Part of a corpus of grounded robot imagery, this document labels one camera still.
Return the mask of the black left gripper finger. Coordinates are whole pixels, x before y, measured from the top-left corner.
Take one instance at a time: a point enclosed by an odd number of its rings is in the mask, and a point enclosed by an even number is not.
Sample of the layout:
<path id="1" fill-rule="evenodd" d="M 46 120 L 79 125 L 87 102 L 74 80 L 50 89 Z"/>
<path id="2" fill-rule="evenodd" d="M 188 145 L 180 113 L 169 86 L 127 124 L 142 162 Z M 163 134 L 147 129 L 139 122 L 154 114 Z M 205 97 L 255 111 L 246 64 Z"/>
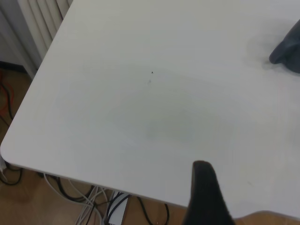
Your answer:
<path id="1" fill-rule="evenodd" d="M 184 225 L 233 225 L 214 168 L 209 162 L 195 161 L 189 205 Z"/>

